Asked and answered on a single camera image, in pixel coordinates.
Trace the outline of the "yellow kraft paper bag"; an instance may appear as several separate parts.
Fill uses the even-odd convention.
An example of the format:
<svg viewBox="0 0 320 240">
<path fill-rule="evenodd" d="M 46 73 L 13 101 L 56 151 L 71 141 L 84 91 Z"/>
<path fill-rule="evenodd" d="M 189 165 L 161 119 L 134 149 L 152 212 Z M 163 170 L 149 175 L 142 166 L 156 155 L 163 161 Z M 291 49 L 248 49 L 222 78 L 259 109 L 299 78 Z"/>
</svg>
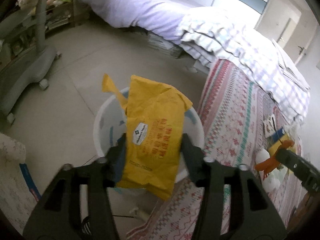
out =
<svg viewBox="0 0 320 240">
<path fill-rule="evenodd" d="M 171 85 L 136 75 L 127 98 L 107 74 L 102 91 L 113 93 L 126 114 L 125 165 L 117 187 L 146 189 L 168 200 L 180 162 L 184 114 L 192 102 Z"/>
</svg>

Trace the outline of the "white plastic trash bin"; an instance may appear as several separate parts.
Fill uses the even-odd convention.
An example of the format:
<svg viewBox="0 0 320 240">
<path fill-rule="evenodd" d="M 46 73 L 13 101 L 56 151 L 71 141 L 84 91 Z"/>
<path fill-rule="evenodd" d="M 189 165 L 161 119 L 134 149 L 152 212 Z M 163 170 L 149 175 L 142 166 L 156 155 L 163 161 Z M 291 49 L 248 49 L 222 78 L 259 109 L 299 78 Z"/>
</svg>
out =
<svg viewBox="0 0 320 240">
<path fill-rule="evenodd" d="M 117 146 L 122 135 L 127 131 L 127 116 L 121 108 L 116 96 L 108 98 L 100 107 L 97 116 L 95 117 L 93 127 L 93 141 L 98 157 L 107 155 L 109 149 Z M 137 126 L 138 135 L 134 138 L 140 138 L 141 130 L 149 132 L 150 125 L 142 124 Z M 201 120 L 195 109 L 191 107 L 184 113 L 183 133 L 187 133 L 189 139 L 194 146 L 199 148 L 204 147 L 204 130 Z M 113 181 L 118 183 L 121 180 L 123 167 L 125 164 L 125 154 L 120 154 L 120 160 L 114 165 L 115 175 Z M 184 164 L 184 159 L 180 157 L 180 164 L 175 182 L 179 182 L 187 177 L 188 171 Z"/>
</svg>

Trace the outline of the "grey rolling chair base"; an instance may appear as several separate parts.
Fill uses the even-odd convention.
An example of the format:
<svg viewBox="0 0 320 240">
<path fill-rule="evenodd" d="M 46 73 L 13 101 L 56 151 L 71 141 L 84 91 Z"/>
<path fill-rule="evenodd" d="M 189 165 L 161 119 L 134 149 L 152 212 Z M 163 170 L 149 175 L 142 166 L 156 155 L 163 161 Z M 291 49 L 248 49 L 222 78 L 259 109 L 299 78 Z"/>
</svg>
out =
<svg viewBox="0 0 320 240">
<path fill-rule="evenodd" d="M 1 70 L 1 118 L 9 124 L 15 121 L 11 110 L 29 84 L 38 83 L 42 90 L 48 88 L 45 75 L 61 55 L 54 46 L 45 45 L 46 1 L 39 0 L 36 6 L 35 46 L 22 51 Z"/>
</svg>

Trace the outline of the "white room door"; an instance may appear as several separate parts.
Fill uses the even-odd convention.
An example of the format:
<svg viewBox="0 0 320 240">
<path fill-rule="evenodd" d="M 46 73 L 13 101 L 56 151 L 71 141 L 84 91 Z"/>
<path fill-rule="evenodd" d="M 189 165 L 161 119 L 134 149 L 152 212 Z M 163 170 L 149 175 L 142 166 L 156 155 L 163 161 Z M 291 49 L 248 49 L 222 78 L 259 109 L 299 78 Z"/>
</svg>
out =
<svg viewBox="0 0 320 240">
<path fill-rule="evenodd" d="M 297 64 L 305 55 L 317 28 L 306 0 L 268 0 L 255 29 L 275 40 Z"/>
</svg>

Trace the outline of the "plaid purple white quilt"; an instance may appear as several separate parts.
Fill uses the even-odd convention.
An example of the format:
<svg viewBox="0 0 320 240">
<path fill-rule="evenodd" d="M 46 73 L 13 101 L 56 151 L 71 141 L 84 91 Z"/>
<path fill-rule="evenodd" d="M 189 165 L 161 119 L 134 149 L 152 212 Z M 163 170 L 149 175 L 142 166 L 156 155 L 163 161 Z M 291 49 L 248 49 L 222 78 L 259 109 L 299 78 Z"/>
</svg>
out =
<svg viewBox="0 0 320 240">
<path fill-rule="evenodd" d="M 216 18 L 210 7 L 190 8 L 176 34 L 180 46 L 205 67 L 228 60 L 277 103 L 285 119 L 303 123 L 310 103 L 310 86 L 275 40 L 227 18 Z"/>
</svg>

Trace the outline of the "shelf with plush toys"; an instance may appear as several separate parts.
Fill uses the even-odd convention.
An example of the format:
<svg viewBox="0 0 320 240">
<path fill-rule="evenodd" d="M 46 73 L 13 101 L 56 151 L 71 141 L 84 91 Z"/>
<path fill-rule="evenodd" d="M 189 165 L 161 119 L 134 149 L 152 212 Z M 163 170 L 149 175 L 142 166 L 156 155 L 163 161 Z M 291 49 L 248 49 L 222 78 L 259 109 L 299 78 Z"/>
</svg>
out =
<svg viewBox="0 0 320 240">
<path fill-rule="evenodd" d="M 47 33 L 65 26 L 75 27 L 74 0 L 46 0 L 44 13 Z"/>
</svg>

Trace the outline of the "lavender bed sheet mattress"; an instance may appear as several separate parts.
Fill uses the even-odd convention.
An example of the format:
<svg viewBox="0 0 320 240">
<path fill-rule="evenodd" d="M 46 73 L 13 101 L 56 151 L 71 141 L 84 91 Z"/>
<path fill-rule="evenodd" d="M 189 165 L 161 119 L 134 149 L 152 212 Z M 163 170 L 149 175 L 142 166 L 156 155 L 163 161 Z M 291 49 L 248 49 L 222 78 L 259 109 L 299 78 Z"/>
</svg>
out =
<svg viewBox="0 0 320 240">
<path fill-rule="evenodd" d="M 114 28 L 140 27 L 179 44 L 176 28 L 199 4 L 190 0 L 80 0 Z"/>
</svg>

